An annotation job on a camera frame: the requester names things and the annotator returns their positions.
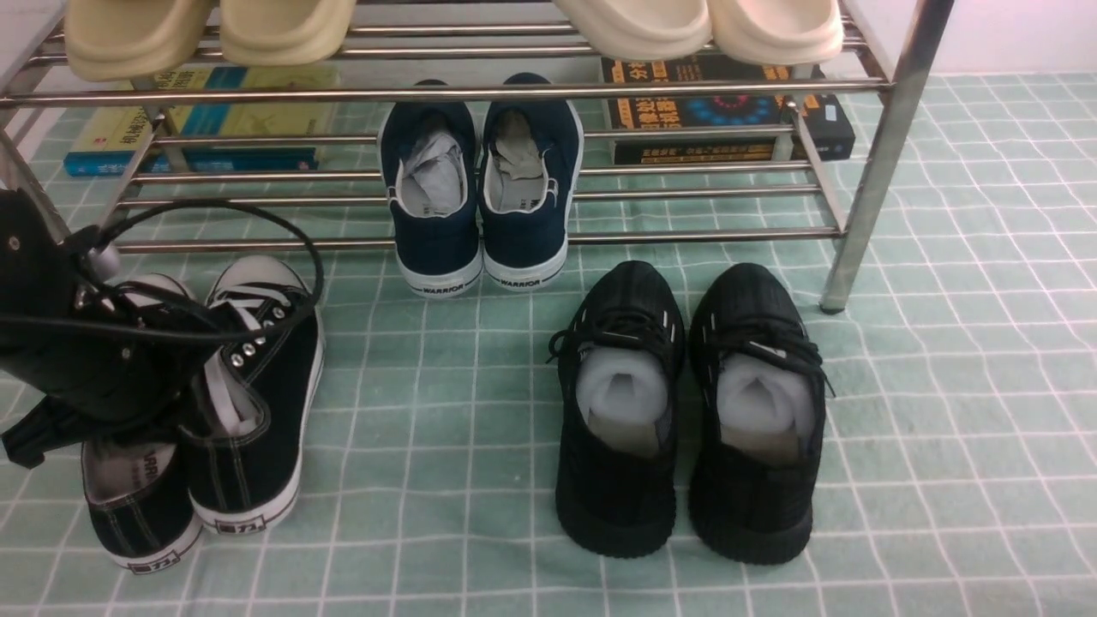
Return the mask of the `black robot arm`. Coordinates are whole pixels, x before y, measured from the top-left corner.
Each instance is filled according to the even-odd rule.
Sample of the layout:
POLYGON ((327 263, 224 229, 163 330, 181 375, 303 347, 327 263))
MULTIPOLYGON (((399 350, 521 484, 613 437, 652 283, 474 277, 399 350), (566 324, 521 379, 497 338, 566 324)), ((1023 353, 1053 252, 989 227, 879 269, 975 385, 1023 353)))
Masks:
POLYGON ((27 192, 3 191, 3 372, 43 395, 3 431, 12 464, 32 469, 66 446, 163 427, 214 352, 250 339, 228 306, 110 284, 93 253, 126 229, 91 225, 58 242, 27 192))

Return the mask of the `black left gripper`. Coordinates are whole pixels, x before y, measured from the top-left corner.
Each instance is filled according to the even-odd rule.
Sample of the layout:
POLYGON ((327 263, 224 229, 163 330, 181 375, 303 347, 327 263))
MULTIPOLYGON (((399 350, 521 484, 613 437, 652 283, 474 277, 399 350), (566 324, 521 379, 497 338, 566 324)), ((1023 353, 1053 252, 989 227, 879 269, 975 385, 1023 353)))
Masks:
POLYGON ((132 280, 108 285, 68 257, 3 258, 3 372, 43 395, 3 431, 12 464, 66 446, 134 446, 195 414, 202 367, 250 335, 230 308, 132 280))

